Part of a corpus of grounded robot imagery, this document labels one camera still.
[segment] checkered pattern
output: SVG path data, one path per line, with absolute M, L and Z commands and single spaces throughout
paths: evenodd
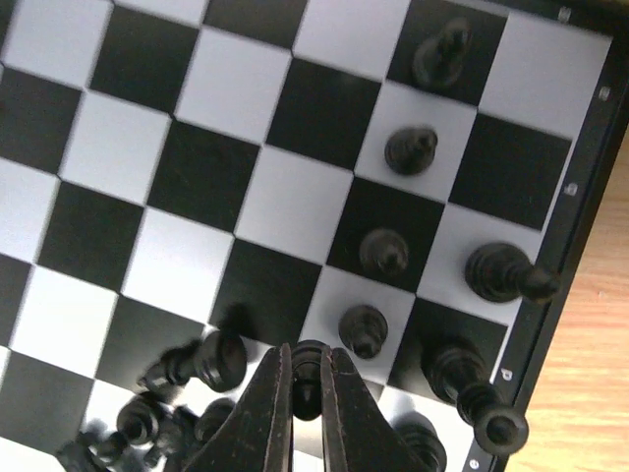
M 417 352 L 458 334 L 497 366 L 520 302 L 481 300 L 462 266 L 494 240 L 536 258 L 611 38 L 443 0 L 0 9 L 4 464 L 60 470 L 49 454 L 82 425 L 110 430 L 167 347 L 234 327 L 248 381 L 269 345 L 340 346 L 340 317 L 370 304 L 389 336 L 354 360 L 382 412 L 420 411 L 447 471 L 469 469 L 472 431 Z M 475 32 L 460 81 L 412 87 L 417 44 L 456 16 Z M 409 178 L 382 152 L 412 125 L 439 144 Z M 410 245 L 392 282 L 358 260 L 381 226 Z M 180 401 L 214 397 L 191 382 Z M 322 470 L 320 423 L 296 425 L 296 470 Z

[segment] wood grain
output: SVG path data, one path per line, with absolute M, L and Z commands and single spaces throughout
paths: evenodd
M 508 472 L 629 472 L 629 133 Z

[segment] chessboard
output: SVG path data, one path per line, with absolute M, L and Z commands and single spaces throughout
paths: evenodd
M 419 85 L 418 46 L 460 18 L 456 82 Z M 0 1 L 0 468 L 63 470 L 51 454 L 112 431 L 165 349 L 236 330 L 237 400 L 269 346 L 341 347 L 369 305 L 388 334 L 352 356 L 384 417 L 424 415 L 447 472 L 501 470 L 418 353 L 465 338 L 526 408 L 626 126 L 616 20 L 536 0 Z M 433 160 L 401 175 L 384 150 L 416 126 Z M 376 228 L 408 244 L 398 276 L 361 265 Z M 470 289 L 495 241 L 561 274 L 552 302 Z M 177 401 L 219 396 L 192 380 Z M 320 421 L 296 420 L 295 470 L 321 458 Z

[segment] wooden table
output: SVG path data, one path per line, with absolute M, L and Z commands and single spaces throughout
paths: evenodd
M 629 133 L 527 416 L 508 472 L 629 472 Z

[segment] wooden surface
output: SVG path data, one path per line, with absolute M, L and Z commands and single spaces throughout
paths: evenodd
M 629 472 L 629 133 L 508 472 Z

